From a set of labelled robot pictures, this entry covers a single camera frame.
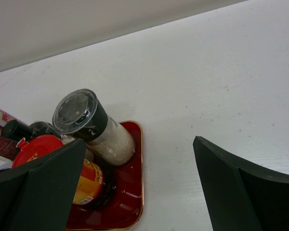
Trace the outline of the red-capped sauce jar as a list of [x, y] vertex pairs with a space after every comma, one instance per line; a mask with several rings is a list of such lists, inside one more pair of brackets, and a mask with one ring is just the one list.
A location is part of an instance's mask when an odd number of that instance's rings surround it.
[[77, 206], [100, 207], [111, 201], [116, 183], [111, 170], [101, 167], [85, 157], [87, 147], [64, 144], [54, 135], [42, 135], [31, 140], [22, 138], [16, 147], [20, 150], [13, 161], [13, 168], [36, 159], [59, 154], [54, 164], [54, 173], [60, 183], [71, 183], [72, 204]]

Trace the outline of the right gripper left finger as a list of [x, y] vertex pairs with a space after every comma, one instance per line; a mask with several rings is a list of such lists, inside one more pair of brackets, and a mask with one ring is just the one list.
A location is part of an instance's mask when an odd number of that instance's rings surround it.
[[51, 154], [0, 171], [0, 231], [65, 230], [73, 199], [71, 183], [60, 183], [62, 174], [55, 176], [58, 159], [59, 154]]

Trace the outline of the dark soy sauce bottle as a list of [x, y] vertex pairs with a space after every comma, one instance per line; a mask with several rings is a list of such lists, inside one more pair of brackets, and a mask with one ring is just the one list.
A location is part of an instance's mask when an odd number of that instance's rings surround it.
[[33, 128], [0, 109], [0, 157], [16, 161], [23, 150], [18, 143], [28, 141]]

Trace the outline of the black-top pepper grinder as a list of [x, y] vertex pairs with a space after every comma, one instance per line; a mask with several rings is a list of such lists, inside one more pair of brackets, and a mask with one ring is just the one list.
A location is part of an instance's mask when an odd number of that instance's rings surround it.
[[58, 133], [52, 124], [43, 121], [34, 122], [29, 126], [32, 129], [32, 135], [30, 139], [34, 139], [41, 135], [54, 135], [57, 138], [61, 139], [61, 134]]

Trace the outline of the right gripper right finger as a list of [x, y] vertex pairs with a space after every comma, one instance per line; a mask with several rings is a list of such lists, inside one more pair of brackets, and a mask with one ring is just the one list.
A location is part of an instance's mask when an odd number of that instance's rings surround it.
[[195, 160], [215, 231], [289, 231], [289, 174], [197, 136]]

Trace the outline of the salt grinder clear lid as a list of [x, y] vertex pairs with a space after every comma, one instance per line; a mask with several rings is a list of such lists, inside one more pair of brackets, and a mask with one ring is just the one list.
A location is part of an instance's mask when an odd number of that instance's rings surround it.
[[54, 111], [52, 124], [62, 135], [83, 139], [93, 152], [113, 166], [126, 164], [135, 154], [131, 134], [106, 113], [90, 89], [65, 96]]

